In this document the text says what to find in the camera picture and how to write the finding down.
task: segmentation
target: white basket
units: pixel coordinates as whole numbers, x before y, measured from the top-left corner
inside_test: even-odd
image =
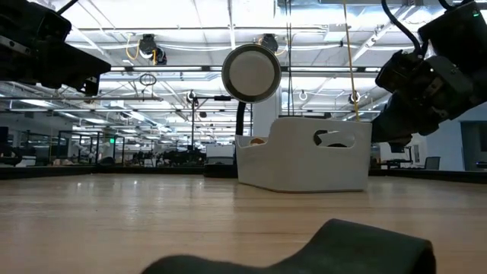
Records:
[[[320,145],[314,142],[318,130]],[[279,192],[362,191],[371,156],[370,123],[301,117],[279,118],[265,144],[235,136],[238,180]],[[344,144],[346,148],[329,147]]]

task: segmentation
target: table surface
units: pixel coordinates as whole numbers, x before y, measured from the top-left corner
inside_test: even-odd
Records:
[[[189,253],[267,266],[330,218],[431,240],[438,273],[481,273],[487,187],[371,177],[363,193],[283,194],[236,180],[97,174],[0,181],[3,273],[139,273]]]

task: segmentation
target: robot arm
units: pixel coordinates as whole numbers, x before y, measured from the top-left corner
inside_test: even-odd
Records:
[[[487,25],[473,0],[455,7],[440,1],[445,14],[419,29],[423,45],[388,12],[413,41],[413,53],[395,53],[376,78],[391,93],[384,111],[372,121],[372,141],[406,145],[411,134],[428,135],[487,101]],[[428,44],[436,56],[424,59]]]

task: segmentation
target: ceiling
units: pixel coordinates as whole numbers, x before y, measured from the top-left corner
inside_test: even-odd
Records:
[[[67,1],[36,0],[46,7],[59,9]],[[279,42],[279,61],[282,65],[307,67],[381,67],[399,49],[411,50],[412,44],[403,33],[390,24],[378,0],[348,0],[346,21],[342,0],[291,1],[292,42],[291,62],[288,58],[284,0],[80,0],[63,16],[71,21],[73,31],[66,42],[91,55],[104,59],[113,66],[151,65],[151,61],[138,55],[137,42],[142,34],[155,34],[157,44],[164,49],[167,66],[220,66],[227,54],[236,46],[258,43],[265,33],[273,33]],[[391,11],[414,33],[419,27],[442,14],[443,8],[433,0],[389,0]],[[349,26],[347,39],[345,23]],[[379,110],[389,94],[374,83],[377,74],[356,73],[355,90],[361,95],[361,110]],[[111,72],[102,75],[100,97],[86,104],[82,100],[51,102],[51,108],[76,109],[126,109],[140,111],[144,122],[134,122],[134,117],[120,117],[118,113],[68,112],[78,118],[97,118],[111,126],[161,126],[171,128],[188,126],[191,112],[186,96],[193,91],[197,96],[228,95],[221,82],[220,72],[154,72],[158,82],[145,87],[138,81],[140,74]],[[316,110],[311,115],[323,115],[331,110],[352,110],[348,96],[352,92],[352,78],[347,70],[340,73],[293,73],[293,101],[295,110]],[[282,98],[287,102],[288,74],[282,76]],[[29,88],[4,83],[5,96],[22,93],[30,97],[57,96],[79,97],[71,88],[58,91],[42,87]],[[143,97],[148,100],[125,100]],[[17,102],[15,107],[39,107]],[[207,100],[199,111],[206,110],[206,117],[196,115],[204,126],[228,131],[216,139],[231,139],[237,101]],[[347,119],[353,115],[334,113],[335,118]],[[373,113],[361,113],[362,119],[372,119]],[[246,114],[250,121],[250,112]],[[212,122],[226,122],[217,125]],[[88,126],[105,126],[84,120]],[[153,133],[143,128],[145,134]]]

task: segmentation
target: round mirror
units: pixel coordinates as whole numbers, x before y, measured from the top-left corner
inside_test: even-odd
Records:
[[[281,66],[274,53],[264,46],[239,46],[225,59],[221,79],[228,93],[240,102],[258,103],[277,91]]]

